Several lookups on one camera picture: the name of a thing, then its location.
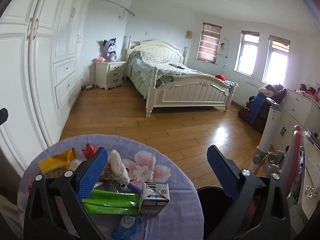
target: blue gripper pad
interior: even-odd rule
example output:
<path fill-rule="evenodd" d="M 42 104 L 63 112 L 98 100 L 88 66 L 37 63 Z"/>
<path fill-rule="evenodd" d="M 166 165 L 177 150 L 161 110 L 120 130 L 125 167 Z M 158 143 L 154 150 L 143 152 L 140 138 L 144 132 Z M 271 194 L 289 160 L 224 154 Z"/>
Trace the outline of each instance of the blue gripper pad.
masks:
<path fill-rule="evenodd" d="M 236 200 L 240 179 L 238 166 L 232 160 L 226 159 L 215 145 L 208 148 L 207 160 L 225 193 Z"/>
<path fill-rule="evenodd" d="M 100 147 L 92 158 L 93 160 L 88 160 L 91 163 L 78 180 L 76 196 L 80 201 L 90 195 L 108 162 L 108 152 L 105 148 Z"/>

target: green package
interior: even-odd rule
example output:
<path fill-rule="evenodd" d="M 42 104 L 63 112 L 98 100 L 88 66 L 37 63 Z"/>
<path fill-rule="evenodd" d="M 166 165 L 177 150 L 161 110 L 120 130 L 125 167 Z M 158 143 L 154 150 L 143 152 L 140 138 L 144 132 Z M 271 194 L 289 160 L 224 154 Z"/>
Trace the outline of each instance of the green package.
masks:
<path fill-rule="evenodd" d="M 94 188 L 82 204 L 91 214 L 138 215 L 139 198 L 137 193 L 116 193 Z"/>

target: yellow package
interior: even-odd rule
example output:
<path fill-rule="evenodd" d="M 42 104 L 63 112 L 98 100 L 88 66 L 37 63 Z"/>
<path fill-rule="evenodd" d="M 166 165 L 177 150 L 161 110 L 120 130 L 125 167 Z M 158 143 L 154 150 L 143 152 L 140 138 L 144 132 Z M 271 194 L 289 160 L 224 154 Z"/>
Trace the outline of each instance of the yellow package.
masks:
<path fill-rule="evenodd" d="M 71 148 L 39 161 L 38 165 L 46 179 L 58 178 L 68 170 L 70 163 L 75 159 L 76 151 Z"/>

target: silver screw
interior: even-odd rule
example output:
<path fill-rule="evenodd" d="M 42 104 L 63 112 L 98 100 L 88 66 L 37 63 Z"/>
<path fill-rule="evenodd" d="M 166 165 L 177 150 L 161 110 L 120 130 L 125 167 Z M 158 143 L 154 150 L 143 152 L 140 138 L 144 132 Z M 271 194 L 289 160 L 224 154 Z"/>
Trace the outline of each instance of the silver screw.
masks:
<path fill-rule="evenodd" d="M 66 171 L 66 172 L 64 173 L 64 176 L 68 178 L 68 177 L 71 177 L 72 174 L 73 174 L 73 171 Z"/>
<path fill-rule="evenodd" d="M 250 171 L 247 170 L 247 169 L 243 169 L 243 170 L 242 170 L 242 174 L 243 174 L 244 176 L 250 176 Z"/>
<path fill-rule="evenodd" d="M 280 176 L 279 176 L 279 174 L 277 174 L 277 173 L 272 173 L 272 177 L 273 177 L 275 180 L 280 179 Z"/>
<path fill-rule="evenodd" d="M 40 174 L 37 175 L 36 178 L 35 178 L 36 181 L 39 181 L 39 180 L 41 180 L 41 179 L 42 179 L 42 175 L 40 175 Z"/>

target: kuromi plush toy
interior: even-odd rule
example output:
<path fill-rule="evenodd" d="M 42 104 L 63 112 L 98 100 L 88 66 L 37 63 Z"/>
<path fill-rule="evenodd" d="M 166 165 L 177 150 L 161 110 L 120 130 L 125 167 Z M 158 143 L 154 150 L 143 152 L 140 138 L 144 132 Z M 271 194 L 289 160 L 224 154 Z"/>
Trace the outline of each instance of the kuromi plush toy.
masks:
<path fill-rule="evenodd" d="M 107 61 L 116 61 L 117 53 L 116 53 L 116 38 L 111 40 L 104 40 L 103 42 L 103 51 L 107 54 Z"/>

